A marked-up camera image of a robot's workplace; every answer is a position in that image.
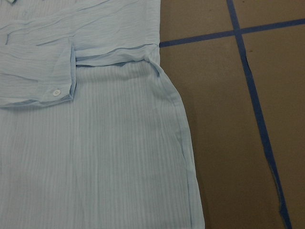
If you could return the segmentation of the light blue button shirt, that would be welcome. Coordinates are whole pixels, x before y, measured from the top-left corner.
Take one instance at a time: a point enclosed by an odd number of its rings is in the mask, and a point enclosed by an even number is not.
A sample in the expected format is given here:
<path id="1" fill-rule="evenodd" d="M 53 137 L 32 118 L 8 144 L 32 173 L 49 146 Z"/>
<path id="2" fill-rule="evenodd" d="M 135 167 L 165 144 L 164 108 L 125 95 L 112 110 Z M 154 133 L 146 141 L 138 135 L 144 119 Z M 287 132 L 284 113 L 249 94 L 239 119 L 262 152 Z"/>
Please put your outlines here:
<path id="1" fill-rule="evenodd" d="M 1 228 L 205 228 L 160 6 L 1 1 Z"/>

